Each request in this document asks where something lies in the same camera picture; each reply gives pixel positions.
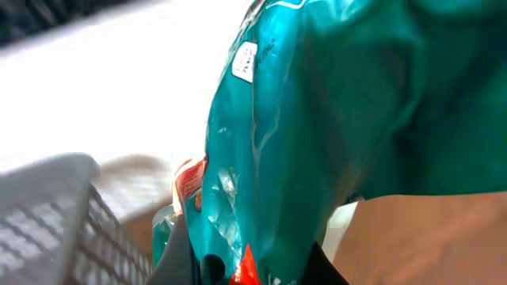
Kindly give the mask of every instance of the red tab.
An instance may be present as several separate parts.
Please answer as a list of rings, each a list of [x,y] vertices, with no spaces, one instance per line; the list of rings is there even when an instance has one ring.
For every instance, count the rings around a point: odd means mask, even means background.
[[[203,175],[207,163],[205,159],[199,161],[177,176],[176,190],[182,203],[203,187]]]
[[[228,285],[261,285],[257,269],[255,268],[255,260],[250,249],[250,244],[246,245],[245,255],[236,269],[236,272],[229,279]]]

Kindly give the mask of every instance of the teal plastic bag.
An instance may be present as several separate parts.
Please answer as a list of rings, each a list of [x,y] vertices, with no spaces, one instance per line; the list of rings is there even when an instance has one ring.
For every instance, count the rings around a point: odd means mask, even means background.
[[[339,205],[507,189],[506,3],[256,1],[181,199],[197,258],[298,284]]]

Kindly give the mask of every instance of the teal fabric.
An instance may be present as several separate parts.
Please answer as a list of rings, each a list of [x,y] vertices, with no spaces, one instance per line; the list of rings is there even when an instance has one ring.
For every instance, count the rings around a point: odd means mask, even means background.
[[[294,284],[353,197],[507,189],[506,10],[255,2],[212,102],[202,212],[185,208],[197,257],[218,255],[230,276],[250,244],[263,284]],[[232,74],[245,42],[251,83]]]

